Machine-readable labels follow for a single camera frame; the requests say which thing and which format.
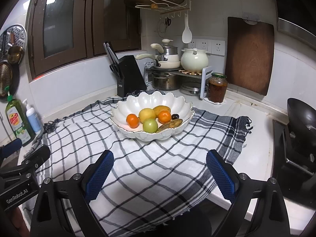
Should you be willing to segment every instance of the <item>jar of chili sauce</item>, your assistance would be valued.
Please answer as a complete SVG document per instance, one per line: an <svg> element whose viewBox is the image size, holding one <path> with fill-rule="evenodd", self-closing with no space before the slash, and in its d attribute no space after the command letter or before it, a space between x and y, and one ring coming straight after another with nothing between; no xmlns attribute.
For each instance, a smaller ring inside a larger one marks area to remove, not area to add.
<svg viewBox="0 0 316 237"><path fill-rule="evenodd" d="M221 73L212 73L209 79L208 98L214 103L222 103L227 89L226 75Z"/></svg>

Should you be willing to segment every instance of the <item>black knife block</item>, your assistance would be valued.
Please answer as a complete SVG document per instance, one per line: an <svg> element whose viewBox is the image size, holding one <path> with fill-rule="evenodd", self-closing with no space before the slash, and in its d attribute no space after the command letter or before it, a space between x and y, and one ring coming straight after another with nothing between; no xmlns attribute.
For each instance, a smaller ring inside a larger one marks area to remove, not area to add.
<svg viewBox="0 0 316 237"><path fill-rule="evenodd" d="M126 55L119 59L118 67L122 73L122 79L117 78L118 96L123 98L129 93L147 90L147 86L133 55Z"/></svg>

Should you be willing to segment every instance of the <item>black and white plaid cloth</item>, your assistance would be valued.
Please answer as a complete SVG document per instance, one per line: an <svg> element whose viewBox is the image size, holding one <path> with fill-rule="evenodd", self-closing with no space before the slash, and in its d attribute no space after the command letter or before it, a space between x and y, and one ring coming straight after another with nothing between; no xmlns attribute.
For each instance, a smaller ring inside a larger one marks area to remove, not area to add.
<svg viewBox="0 0 316 237"><path fill-rule="evenodd" d="M222 117L194 108L185 130L165 141L129 139L114 128L110 110L120 99L97 101L59 120L56 130L44 136L50 159L37 171L67 180L95 163L104 150L115 157L98 198L90 203L110 236L129 236L153 229L200 203L216 183L205 164L206 153L216 149L233 164L241 153L250 126L248 117ZM31 217L35 198L24 204ZM77 236L83 236L71 204L67 214Z"/></svg>

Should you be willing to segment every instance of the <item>electrical outlet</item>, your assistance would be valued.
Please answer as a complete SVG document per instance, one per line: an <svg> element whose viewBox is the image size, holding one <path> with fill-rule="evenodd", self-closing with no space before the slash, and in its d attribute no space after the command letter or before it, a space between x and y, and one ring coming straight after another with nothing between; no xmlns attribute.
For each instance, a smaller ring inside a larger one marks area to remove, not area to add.
<svg viewBox="0 0 316 237"><path fill-rule="evenodd" d="M208 48L209 41L207 39L198 39L196 43L196 48L199 50L206 50Z"/></svg>
<svg viewBox="0 0 316 237"><path fill-rule="evenodd" d="M211 41L212 41L211 54L225 56L225 41L220 41L220 40L211 40Z"/></svg>
<svg viewBox="0 0 316 237"><path fill-rule="evenodd" d="M192 39L190 43L188 43L188 48L189 49L194 49L196 48L196 40L195 39Z"/></svg>

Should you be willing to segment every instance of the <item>cutting board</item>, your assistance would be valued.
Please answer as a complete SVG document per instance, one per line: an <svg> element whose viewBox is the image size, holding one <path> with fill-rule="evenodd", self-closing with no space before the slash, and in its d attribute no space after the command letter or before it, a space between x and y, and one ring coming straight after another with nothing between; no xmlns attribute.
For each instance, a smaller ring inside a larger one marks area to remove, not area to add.
<svg viewBox="0 0 316 237"><path fill-rule="evenodd" d="M267 95L274 54L273 25L228 17L225 75L230 84Z"/></svg>

